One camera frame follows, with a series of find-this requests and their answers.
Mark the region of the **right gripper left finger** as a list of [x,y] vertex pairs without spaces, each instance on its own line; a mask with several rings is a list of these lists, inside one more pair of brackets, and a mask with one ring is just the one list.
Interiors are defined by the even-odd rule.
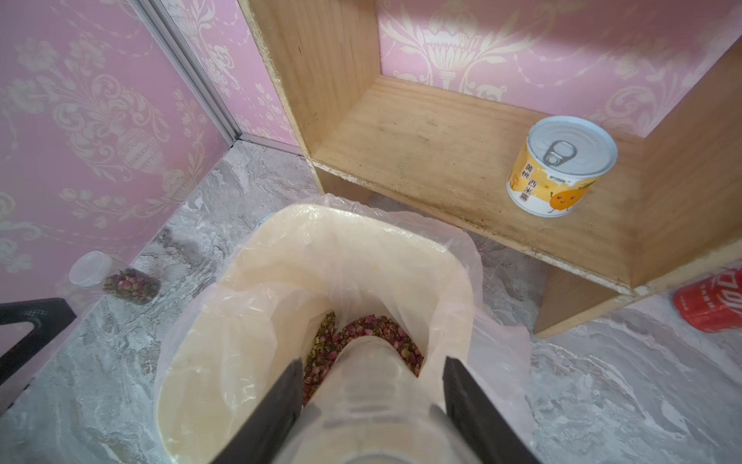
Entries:
[[284,369],[214,464],[272,463],[303,410],[303,364]]

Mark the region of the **clear jar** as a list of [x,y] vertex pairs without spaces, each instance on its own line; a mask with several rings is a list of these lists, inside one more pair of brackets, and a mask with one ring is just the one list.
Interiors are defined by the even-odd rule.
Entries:
[[278,463],[475,463],[446,413],[375,336],[338,356],[276,456]]
[[92,309],[103,297],[148,305],[160,294],[160,281],[102,251],[90,251],[56,284],[56,295],[76,311]]

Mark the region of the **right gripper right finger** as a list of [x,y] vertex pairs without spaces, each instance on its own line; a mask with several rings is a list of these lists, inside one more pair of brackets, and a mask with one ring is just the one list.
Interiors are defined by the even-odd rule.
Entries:
[[442,380],[446,415],[482,463],[539,463],[460,360],[446,358]]

